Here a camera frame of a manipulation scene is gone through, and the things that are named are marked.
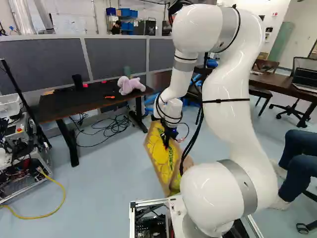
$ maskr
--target person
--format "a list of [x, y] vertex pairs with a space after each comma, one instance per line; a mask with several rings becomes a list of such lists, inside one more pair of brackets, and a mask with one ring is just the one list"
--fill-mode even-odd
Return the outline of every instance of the person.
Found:
[[117, 34], [120, 34], [120, 30], [121, 30], [121, 21], [117, 20], [114, 26], [112, 27], [111, 32], [113, 35], [117, 35]]
[[317, 177], [317, 133], [289, 130], [285, 134], [282, 157], [278, 164], [272, 164], [285, 181], [271, 208], [286, 210], [308, 188], [311, 177]]

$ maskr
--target laptop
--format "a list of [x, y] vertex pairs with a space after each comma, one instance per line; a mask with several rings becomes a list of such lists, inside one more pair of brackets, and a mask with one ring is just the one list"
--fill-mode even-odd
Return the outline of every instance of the laptop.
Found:
[[296, 68], [292, 84], [297, 89], [317, 93], [317, 71], [306, 68]]

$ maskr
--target sneaker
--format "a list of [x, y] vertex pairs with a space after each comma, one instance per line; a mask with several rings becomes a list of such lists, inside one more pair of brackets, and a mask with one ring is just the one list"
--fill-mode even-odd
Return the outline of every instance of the sneaker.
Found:
[[276, 172], [276, 174], [283, 180], [286, 180], [286, 176], [287, 176], [287, 170], [281, 168], [278, 163], [273, 160], [273, 159], [270, 159], [270, 162], [273, 166], [273, 169], [274, 171]]
[[277, 196], [276, 200], [272, 203], [272, 205], [270, 205], [269, 208], [285, 211], [290, 205], [290, 202], [285, 202], [282, 198]]

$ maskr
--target white storage bin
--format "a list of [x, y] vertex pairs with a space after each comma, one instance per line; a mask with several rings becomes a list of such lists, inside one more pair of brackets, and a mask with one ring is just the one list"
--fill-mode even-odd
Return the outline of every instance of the white storage bin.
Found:
[[21, 99], [17, 93], [0, 96], [0, 118], [19, 114]]

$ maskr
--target wooden desk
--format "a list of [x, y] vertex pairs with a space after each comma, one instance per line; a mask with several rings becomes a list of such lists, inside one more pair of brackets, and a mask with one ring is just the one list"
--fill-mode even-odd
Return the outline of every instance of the wooden desk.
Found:
[[281, 74], [250, 74], [249, 84], [252, 86], [264, 88], [273, 92], [281, 93], [284, 95], [292, 96], [294, 98], [299, 98], [311, 102], [311, 105], [308, 107], [302, 119], [297, 124], [297, 127], [306, 127], [307, 125], [305, 122], [316, 107], [317, 94], [303, 90], [298, 90], [296, 87], [292, 85], [292, 80], [293, 77]]
[[[50, 95], [40, 97], [39, 112], [37, 119], [39, 123], [56, 121], [61, 134], [69, 148], [70, 161], [73, 167], [79, 165], [77, 154], [77, 143], [75, 131], [69, 131], [63, 118], [84, 113], [93, 109], [107, 107], [128, 100], [136, 100], [136, 113], [129, 112], [130, 117], [136, 122], [140, 129], [147, 133], [148, 129], [142, 122], [141, 97], [153, 93], [153, 89], [146, 87], [145, 92], [134, 90], [129, 95], [122, 96], [119, 93], [117, 80], [110, 80], [106, 83], [96, 82], [88, 85], [83, 91], [65, 90], [55, 91]], [[105, 96], [115, 96], [114, 99], [105, 99]]]

